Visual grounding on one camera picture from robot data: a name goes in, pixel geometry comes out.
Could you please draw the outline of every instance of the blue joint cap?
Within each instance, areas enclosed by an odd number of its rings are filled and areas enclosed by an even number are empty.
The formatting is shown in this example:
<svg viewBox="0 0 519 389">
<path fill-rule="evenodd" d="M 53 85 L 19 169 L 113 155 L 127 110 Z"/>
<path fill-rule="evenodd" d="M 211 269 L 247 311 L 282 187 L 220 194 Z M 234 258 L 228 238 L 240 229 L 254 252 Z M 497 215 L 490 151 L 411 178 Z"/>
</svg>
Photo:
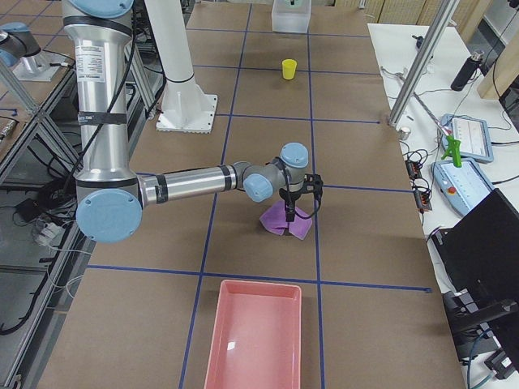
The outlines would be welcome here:
<svg viewBox="0 0 519 389">
<path fill-rule="evenodd" d="M 70 0 L 84 14 L 100 19 L 116 19 L 126 14 L 134 0 Z"/>
<path fill-rule="evenodd" d="M 253 173 L 243 181 L 243 189 L 256 203 L 261 203 L 274 194 L 272 183 L 264 176 Z"/>
<path fill-rule="evenodd" d="M 308 166 L 308 150 L 300 143 L 287 143 L 281 149 L 281 159 L 292 168 Z"/>
<path fill-rule="evenodd" d="M 139 200 L 121 189 L 92 192 L 79 203 L 76 219 L 81 231 L 96 242 L 119 242 L 140 225 L 143 208 Z"/>
<path fill-rule="evenodd" d="M 29 27 L 27 27 L 27 24 L 24 24 L 22 22 L 12 22 L 12 23 L 6 23 L 0 26 L 0 30 L 3 30 L 5 32 L 29 32 Z"/>
<path fill-rule="evenodd" d="M 0 49 L 0 61 L 5 63 L 7 67 L 11 67 L 18 62 L 18 58 L 7 51 Z"/>
</svg>

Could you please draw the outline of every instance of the purple cloth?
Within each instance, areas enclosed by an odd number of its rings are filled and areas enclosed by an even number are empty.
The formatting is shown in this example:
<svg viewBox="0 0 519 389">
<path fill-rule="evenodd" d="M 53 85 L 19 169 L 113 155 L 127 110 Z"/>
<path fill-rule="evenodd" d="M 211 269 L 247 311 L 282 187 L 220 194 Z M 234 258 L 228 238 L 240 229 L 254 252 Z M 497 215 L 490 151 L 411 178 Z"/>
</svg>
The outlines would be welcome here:
<svg viewBox="0 0 519 389">
<path fill-rule="evenodd" d="M 305 217 L 308 216 L 308 214 L 297 207 L 296 210 L 298 211 L 299 215 Z M 295 221 L 292 223 L 287 223 L 285 221 L 285 202 L 282 200 L 272 205 L 259 218 L 259 221 L 261 221 L 261 224 L 270 233 L 283 235 L 283 233 L 288 229 L 289 233 L 301 240 L 305 238 L 311 227 L 311 219 L 301 219 L 297 215 L 295 216 Z"/>
</svg>

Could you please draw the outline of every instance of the white table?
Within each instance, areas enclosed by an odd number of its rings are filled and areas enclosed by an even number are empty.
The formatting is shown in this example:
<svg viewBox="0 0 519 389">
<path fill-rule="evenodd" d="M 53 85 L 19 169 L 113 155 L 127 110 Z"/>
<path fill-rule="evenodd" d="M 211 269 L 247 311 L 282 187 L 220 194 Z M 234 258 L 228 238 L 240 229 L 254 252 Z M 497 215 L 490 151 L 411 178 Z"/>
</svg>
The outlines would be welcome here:
<svg viewBox="0 0 519 389">
<path fill-rule="evenodd" d="M 409 69 L 416 56 L 416 40 L 412 37 L 425 36 L 427 26 L 408 26 L 408 25 L 388 25 L 388 24 L 369 24 L 371 39 L 375 48 L 375 53 L 379 66 L 383 66 L 393 73 L 402 72 L 404 68 Z M 450 89 L 450 84 L 454 80 L 457 72 L 460 70 L 464 61 L 469 57 L 470 52 L 465 47 L 459 34 L 455 28 L 447 28 L 438 44 L 434 57 L 427 67 L 427 73 L 422 76 L 416 92 L 418 94 L 425 91 L 436 89 Z M 393 105 L 394 99 L 397 97 L 401 88 L 401 82 L 396 78 L 387 76 L 384 73 L 384 87 L 388 96 L 390 106 Z M 463 91 L 441 91 L 430 92 L 421 96 L 423 101 L 431 109 L 438 118 L 445 113 L 453 113 L 456 107 L 463 103 L 456 111 L 456 115 L 469 115 L 473 118 L 481 118 L 487 121 L 489 127 L 508 128 L 508 124 L 501 116 L 503 108 L 497 100 L 482 100 L 477 92 L 477 86 L 483 80 L 480 75 L 475 81 L 472 88 L 470 85 L 465 86 Z M 418 102 L 412 98 L 405 114 L 397 125 L 397 128 L 407 126 L 411 129 L 410 137 L 405 141 L 410 150 L 425 148 L 428 151 L 436 148 L 436 127 L 432 120 L 427 116 L 423 108 Z M 510 130 L 490 129 L 491 140 L 493 142 L 510 142 L 519 140 L 519 134 L 512 127 Z M 405 145 L 402 145 L 402 151 L 406 152 Z M 493 147 L 494 161 L 490 164 L 480 164 L 483 172 L 491 181 L 501 181 L 519 174 L 519 145 Z M 444 153 L 443 148 L 440 149 L 437 158 L 439 159 Z M 431 164 L 434 162 L 436 152 L 427 159 L 425 166 L 422 168 L 422 175 L 431 183 Z M 519 209 L 519 179 L 507 182 L 498 187 L 503 191 L 508 200 L 516 209 Z M 439 187 L 435 184 L 433 187 L 433 196 L 431 200 L 432 211 L 427 212 L 424 218 L 423 232 L 428 235 L 436 227 L 453 227 L 461 217 L 450 207 L 444 195 L 440 193 Z M 439 255 L 436 253 L 432 243 L 429 243 L 429 251 L 431 253 L 432 262 L 435 265 L 436 278 L 442 290 L 442 293 L 449 289 L 453 290 L 453 286 L 448 281 L 445 274 L 443 264 Z M 473 385 L 480 379 L 484 378 L 489 370 L 483 364 L 483 361 L 489 354 L 482 354 L 472 364 L 471 382 Z M 514 373 L 507 380 L 499 381 L 493 378 L 484 386 L 488 389 L 513 389 L 519 387 L 519 374 Z"/>
</svg>

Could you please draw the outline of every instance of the sticker label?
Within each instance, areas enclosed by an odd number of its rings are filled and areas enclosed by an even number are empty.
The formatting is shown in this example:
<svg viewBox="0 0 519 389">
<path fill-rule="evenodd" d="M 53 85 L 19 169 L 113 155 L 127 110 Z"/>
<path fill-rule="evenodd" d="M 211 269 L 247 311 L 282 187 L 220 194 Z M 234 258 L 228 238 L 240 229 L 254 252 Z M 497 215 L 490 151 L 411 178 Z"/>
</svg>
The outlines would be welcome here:
<svg viewBox="0 0 519 389">
<path fill-rule="evenodd" d="M 77 46 L 75 48 L 75 57 L 78 82 L 104 83 L 106 81 L 104 47 Z"/>
</svg>

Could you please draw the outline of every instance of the yellow cup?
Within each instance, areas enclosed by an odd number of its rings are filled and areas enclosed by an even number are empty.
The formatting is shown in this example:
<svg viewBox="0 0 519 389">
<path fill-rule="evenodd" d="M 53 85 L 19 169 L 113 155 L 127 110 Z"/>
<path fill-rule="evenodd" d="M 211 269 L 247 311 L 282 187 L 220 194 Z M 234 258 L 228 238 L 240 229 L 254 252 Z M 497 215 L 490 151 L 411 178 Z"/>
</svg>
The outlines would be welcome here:
<svg viewBox="0 0 519 389">
<path fill-rule="evenodd" d="M 298 63 L 294 59 L 285 59 L 281 63 L 281 67 L 283 68 L 283 78 L 284 79 L 293 79 L 295 76 L 295 68 L 298 66 Z"/>
</svg>

